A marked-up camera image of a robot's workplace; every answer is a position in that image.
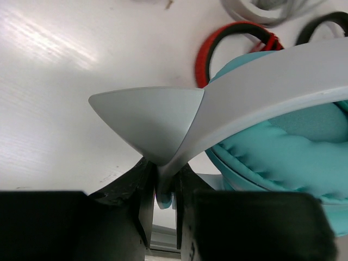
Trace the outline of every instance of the white table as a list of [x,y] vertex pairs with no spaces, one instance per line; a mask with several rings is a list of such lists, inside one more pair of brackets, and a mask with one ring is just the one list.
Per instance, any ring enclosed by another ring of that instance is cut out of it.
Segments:
[[[140,158],[92,110],[96,93],[140,86],[195,88],[200,44],[233,22],[218,0],[2,0],[0,2],[0,189],[84,190],[107,185]],[[272,29],[285,47],[306,22],[334,10],[327,2]],[[315,38],[330,38],[323,28]],[[230,36],[212,75],[253,43]],[[190,163],[215,173],[204,154]],[[154,224],[175,228],[172,209]]]

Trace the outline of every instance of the ear cushion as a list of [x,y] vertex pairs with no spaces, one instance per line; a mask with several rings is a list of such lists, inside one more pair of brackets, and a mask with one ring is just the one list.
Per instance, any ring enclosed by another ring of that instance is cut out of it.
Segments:
[[[238,57],[212,80],[269,53]],[[310,193],[322,200],[336,234],[348,234],[347,108],[342,101],[288,113],[232,135],[206,153],[226,189]]]

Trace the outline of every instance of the white surface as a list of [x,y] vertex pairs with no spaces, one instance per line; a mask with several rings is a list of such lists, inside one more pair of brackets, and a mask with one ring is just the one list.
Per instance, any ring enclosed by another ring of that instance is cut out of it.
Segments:
[[161,202],[161,192],[167,192],[171,178],[191,158],[221,140],[291,111],[348,100],[347,45],[348,38],[339,38],[288,48],[208,84],[180,148],[158,167],[157,199]]
[[89,103],[124,141],[161,166],[183,142],[203,93],[199,88],[135,88],[96,94]]
[[[232,22],[217,0],[166,6],[167,0],[0,1],[0,189],[92,193],[140,159],[88,98],[141,86],[195,88],[197,50]],[[328,2],[272,31],[292,46],[306,22],[335,9],[348,11],[348,2]],[[252,45],[244,36],[223,40],[212,75]],[[199,173],[218,173],[204,154],[190,163]],[[154,223],[174,228],[174,211],[156,207]]]

